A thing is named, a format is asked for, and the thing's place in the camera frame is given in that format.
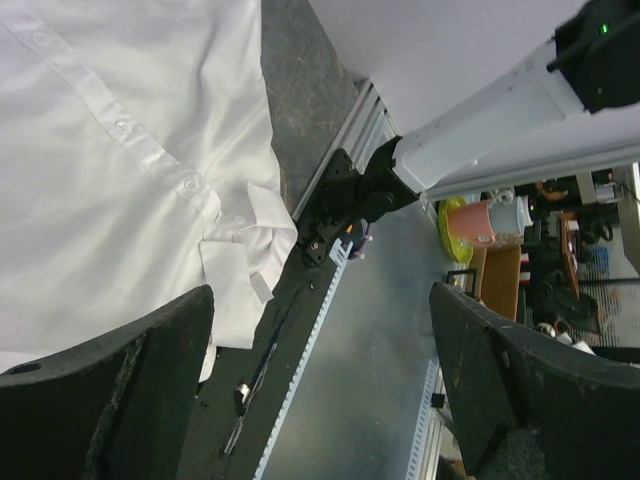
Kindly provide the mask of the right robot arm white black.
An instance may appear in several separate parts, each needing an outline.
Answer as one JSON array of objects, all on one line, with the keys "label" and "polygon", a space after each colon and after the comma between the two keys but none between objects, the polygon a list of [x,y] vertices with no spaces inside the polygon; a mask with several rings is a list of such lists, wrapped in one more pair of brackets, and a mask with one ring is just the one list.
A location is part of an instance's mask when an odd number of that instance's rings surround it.
[{"label": "right robot arm white black", "polygon": [[358,181],[356,215],[375,222],[535,129],[638,101],[639,4],[589,1],[510,73],[379,147]]}]

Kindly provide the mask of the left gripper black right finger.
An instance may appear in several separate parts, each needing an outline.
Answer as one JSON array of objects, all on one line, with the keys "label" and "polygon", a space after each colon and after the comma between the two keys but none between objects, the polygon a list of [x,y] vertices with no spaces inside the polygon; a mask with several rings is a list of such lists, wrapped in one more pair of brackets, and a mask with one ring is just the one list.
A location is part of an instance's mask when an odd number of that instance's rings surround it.
[{"label": "left gripper black right finger", "polygon": [[566,346],[442,282],[429,302],[468,475],[638,478],[638,368]]}]

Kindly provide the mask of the white shirt garment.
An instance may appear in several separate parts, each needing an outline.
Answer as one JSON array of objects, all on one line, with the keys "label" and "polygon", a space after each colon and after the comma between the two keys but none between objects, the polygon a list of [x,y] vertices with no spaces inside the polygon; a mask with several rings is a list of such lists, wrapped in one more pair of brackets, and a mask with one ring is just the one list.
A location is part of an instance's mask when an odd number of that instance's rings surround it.
[{"label": "white shirt garment", "polygon": [[1,5],[1,367],[58,353],[200,285],[249,349],[297,232],[257,1]]}]

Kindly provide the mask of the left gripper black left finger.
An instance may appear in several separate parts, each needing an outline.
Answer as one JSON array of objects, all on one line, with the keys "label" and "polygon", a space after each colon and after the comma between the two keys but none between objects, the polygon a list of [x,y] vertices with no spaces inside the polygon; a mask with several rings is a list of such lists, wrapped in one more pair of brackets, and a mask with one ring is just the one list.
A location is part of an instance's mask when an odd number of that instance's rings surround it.
[{"label": "left gripper black left finger", "polygon": [[201,286],[2,373],[2,478],[174,478],[213,314]]}]

